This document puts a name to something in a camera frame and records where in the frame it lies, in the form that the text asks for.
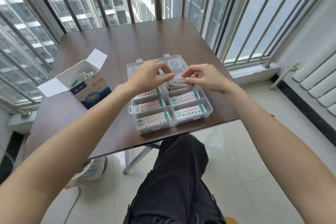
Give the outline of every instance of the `black baseboard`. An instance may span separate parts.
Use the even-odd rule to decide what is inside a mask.
[[[279,76],[275,74],[271,81],[275,82],[278,78]],[[277,87],[336,147],[336,131],[283,80],[279,82]]]
[[[6,149],[12,159],[15,161],[22,144],[23,135],[13,132]],[[2,184],[13,171],[13,164],[7,155],[4,155],[0,164],[0,184]]]

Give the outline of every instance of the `clear plastic organizer box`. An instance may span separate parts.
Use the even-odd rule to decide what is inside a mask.
[[[159,61],[163,61],[165,62],[170,69],[172,70],[172,72],[175,74],[175,76],[180,76],[182,75],[183,71],[186,70],[188,68],[187,64],[184,62],[184,60],[182,59],[182,57],[180,55],[174,55],[174,56],[170,56],[169,54],[165,54],[163,58],[159,58]],[[137,69],[138,66],[140,66],[144,61],[142,59],[137,59],[136,63],[132,63],[132,64],[128,64],[127,65],[127,75],[128,78],[131,77],[131,75],[134,73],[134,71]],[[177,90],[172,90],[172,89],[168,89],[167,84],[164,83],[161,86],[158,87],[159,88],[159,94],[149,94],[146,95],[144,97],[140,97],[140,98],[133,98],[131,101],[131,105],[129,106],[128,112],[130,114],[133,114],[134,117],[134,123],[135,123],[135,129],[137,130],[137,132],[142,135],[145,133],[149,133],[155,130],[159,130],[159,129],[164,129],[164,128],[169,128],[169,127],[174,127],[176,125],[182,124],[182,123],[186,123],[186,122],[190,122],[196,119],[200,119],[200,118],[206,118],[209,117],[209,115],[213,112],[213,108],[212,105],[210,104],[207,96],[204,94],[203,89],[200,86],[190,86],[190,87],[185,87],[185,88],[180,88]],[[174,97],[174,96],[179,96],[182,95],[184,93],[188,93],[191,91],[197,91],[199,98],[191,101],[191,102],[187,102],[187,103],[182,103],[179,105],[172,105],[170,98]],[[161,106],[162,107],[158,107],[155,109],[150,109],[148,111],[144,111],[144,112],[136,112],[134,110],[134,106],[140,105],[140,104],[144,104],[144,103],[148,103],[148,102],[152,102],[155,100],[162,100],[162,102],[164,102]],[[193,107],[193,106],[198,106],[198,105],[203,105],[204,110],[202,110],[201,113],[197,113],[197,114],[193,114],[191,116],[186,115],[183,118],[178,119],[176,116],[175,111],[180,110],[180,109],[184,109],[184,108],[188,108],[188,107]],[[144,125],[143,127],[138,127],[137,125],[137,121],[139,119],[145,118],[147,116],[152,116],[158,113],[162,113],[162,112],[167,112],[169,114],[169,121],[165,121],[159,124],[154,124],[154,125]]]

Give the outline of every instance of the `hand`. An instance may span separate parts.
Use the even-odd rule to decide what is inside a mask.
[[[198,78],[200,72],[203,74],[202,78]],[[184,71],[182,77],[186,77],[185,82],[187,83],[196,84],[222,94],[237,86],[233,81],[222,75],[213,65],[209,64],[191,65]]]
[[[157,77],[160,74],[159,69],[166,75],[160,78]],[[150,60],[140,65],[126,84],[129,85],[136,96],[151,91],[172,78],[174,78],[174,74],[166,63]]]

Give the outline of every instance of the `forearm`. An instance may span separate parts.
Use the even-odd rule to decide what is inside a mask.
[[[31,201],[32,207],[34,202],[48,207],[87,160],[132,97],[129,87],[117,86],[100,103],[34,151],[0,187],[0,197],[8,198],[8,194],[13,202],[15,197],[19,197],[22,201]]]
[[[334,175],[292,131],[240,87],[232,87],[225,95],[237,110],[265,165],[299,212],[307,209],[302,207],[303,198],[321,198],[320,184],[326,192],[331,189],[329,194],[335,191]]]

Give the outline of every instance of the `plastic box compartment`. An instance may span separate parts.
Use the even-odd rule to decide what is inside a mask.
[[[186,70],[188,68],[187,64],[184,62],[184,60],[182,59],[182,57],[180,55],[174,55],[174,56],[170,56],[169,54],[165,54],[163,58],[159,58],[159,61],[163,61],[165,63],[167,63],[167,65],[170,67],[170,69],[172,70],[172,72],[175,74],[175,76],[180,76],[184,70]],[[144,61],[142,59],[137,59],[136,63],[132,63],[132,64],[128,64],[127,65],[127,75],[128,78],[131,77],[131,75],[134,73],[134,71],[137,69],[137,67],[139,65],[141,65]],[[132,99],[131,100],[131,105],[129,106],[129,110],[128,112],[130,114],[133,114],[133,118],[134,118],[134,125],[135,125],[135,129],[136,131],[142,135],[142,134],[146,134],[152,131],[156,131],[159,129],[164,129],[164,128],[169,128],[169,127],[174,127],[176,125],[179,124],[183,124],[186,122],[190,122],[193,120],[197,120],[200,118],[206,118],[208,117],[212,112],[213,112],[213,108],[212,105],[210,104],[207,96],[204,94],[203,89],[200,86],[191,86],[191,87],[186,87],[186,88],[182,88],[179,90],[174,90],[174,91],[168,91],[167,89],[167,85],[166,83],[159,86],[159,90],[160,90],[160,94],[155,94],[155,95],[149,95],[146,97],[142,97],[142,98],[138,98],[138,99]],[[191,101],[191,102],[187,102],[184,104],[180,104],[177,106],[173,106],[170,102],[170,97],[174,97],[174,96],[178,96],[190,91],[196,90],[199,94],[199,99],[195,100],[195,101]],[[144,104],[144,103],[148,103],[148,102],[152,102],[158,99],[162,99],[166,106],[162,107],[162,108],[157,108],[154,110],[150,110],[150,111],[145,111],[145,112],[141,112],[141,113],[134,113],[133,110],[133,106],[134,105],[139,105],[139,104]],[[192,107],[195,105],[200,105],[203,104],[206,112],[204,113],[200,113],[197,115],[193,115],[190,117],[186,117],[183,119],[177,119],[175,116],[175,111],[179,110],[179,109],[183,109],[183,108],[188,108],[188,107]],[[162,124],[158,124],[155,126],[151,126],[148,128],[142,128],[142,129],[138,129],[136,126],[136,120],[146,117],[146,116],[151,116],[154,114],[158,114],[161,112],[167,111],[169,113],[170,116],[170,122],[166,122],[166,123],[162,123]]]

